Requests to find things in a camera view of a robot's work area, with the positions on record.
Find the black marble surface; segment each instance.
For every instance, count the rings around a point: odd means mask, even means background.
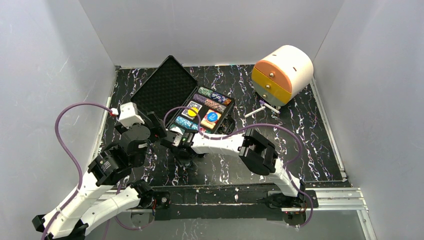
[[[186,69],[199,84],[235,98],[232,116],[237,123],[236,129],[254,123],[270,123],[285,127],[298,135],[304,149],[302,158],[288,167],[293,175],[307,182],[342,180],[310,86],[283,106],[280,114],[266,109],[254,114],[254,117],[245,118],[245,114],[260,107],[251,83],[252,65],[200,66]],[[120,69],[110,107],[117,108],[121,103],[128,102],[153,71],[154,68]],[[115,123],[116,119],[113,117],[106,120],[101,148],[119,139],[119,133],[114,130]],[[274,128],[260,128],[259,131],[275,143],[276,150],[284,162],[296,155],[296,143],[288,134]],[[146,156],[144,167],[133,169],[125,182],[138,179],[145,179],[151,186],[268,182],[266,176],[251,173],[236,157],[207,154],[204,158],[196,159],[190,167],[178,166],[170,152],[159,143],[154,145],[154,152]]]

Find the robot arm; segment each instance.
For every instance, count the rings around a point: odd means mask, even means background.
[[[211,140],[203,137],[196,130],[187,130],[184,134],[181,134],[178,129],[171,130],[174,132],[168,132],[168,136],[161,140],[161,144],[170,148],[177,159],[190,160],[202,154],[240,157],[251,172],[268,176],[284,196],[298,196],[299,192],[291,181],[300,189],[300,180],[283,168],[283,161],[278,157],[275,145],[258,131],[248,129],[244,134]],[[224,135],[204,134],[209,137],[224,137]]]
[[[129,188],[125,190],[126,194],[118,194],[111,200],[92,206],[119,180],[128,176],[132,168],[144,164],[149,143],[166,135],[162,121],[154,113],[149,113],[144,120],[132,102],[120,106],[119,122],[121,139],[112,142],[89,164],[77,195],[60,210],[75,192],[75,187],[55,209],[32,220],[35,229],[43,232],[55,213],[59,212],[47,230],[46,239],[77,239],[67,237],[84,235],[113,213],[136,207],[140,202],[143,194],[135,194],[135,190]]]
[[[268,176],[281,190],[278,194],[282,194],[285,201],[288,199],[289,204],[294,200],[303,200],[297,189],[304,190],[305,186],[283,169],[275,145],[254,129],[221,140],[207,139],[196,130],[187,130],[184,134],[178,129],[167,131],[153,112],[144,115],[132,102],[120,106],[119,124],[115,128],[121,134],[120,140],[112,142],[90,163],[76,197],[60,210],[74,189],[57,208],[32,220],[35,229],[43,232],[59,211],[47,231],[46,240],[83,240],[98,225],[122,211],[151,203],[155,192],[146,182],[139,180],[116,196],[93,206],[100,196],[128,176],[132,168],[144,164],[149,145],[159,139],[161,145],[169,148],[177,159],[183,161],[191,161],[207,153],[240,157],[250,171]],[[224,137],[216,134],[208,136]],[[167,207],[170,198],[167,196],[163,199],[166,199],[163,203]]]
[[[122,192],[95,206],[90,207],[81,217],[83,224],[87,224],[85,235],[91,233],[93,229],[120,214],[121,212],[142,206],[143,202],[151,201],[153,196],[152,188],[143,180],[131,183]]]

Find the playing card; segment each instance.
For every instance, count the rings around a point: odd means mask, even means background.
[[[221,117],[220,113],[212,109],[209,109],[209,111],[207,111],[206,115],[204,116],[200,124],[209,129],[214,129],[220,117]]]
[[[189,108],[197,108],[197,112],[200,111],[200,109],[202,108],[202,105],[200,103],[197,103],[195,101],[190,101],[190,103],[187,105],[187,107]],[[194,116],[190,116],[189,115],[189,110],[188,109],[184,109],[184,111],[182,111],[181,113],[184,117],[189,118],[191,120],[195,119],[196,115]]]

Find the open case lid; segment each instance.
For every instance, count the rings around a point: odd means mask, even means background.
[[[147,114],[154,112],[160,119],[165,114],[180,106],[196,90],[198,82],[173,56],[165,61],[141,84],[140,88],[131,97],[131,102],[137,104],[138,110]],[[169,114],[166,123],[178,113]]]

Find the white wall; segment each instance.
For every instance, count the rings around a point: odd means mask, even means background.
[[[0,0],[0,233],[36,240],[35,215],[78,182],[55,137],[56,116],[80,102],[105,104],[115,68],[78,1]],[[83,169],[103,110],[69,112],[60,132]]]
[[[314,61],[377,238],[423,239],[424,2],[347,1]]]
[[[343,0],[80,0],[115,65],[254,64],[282,45],[314,59]]]

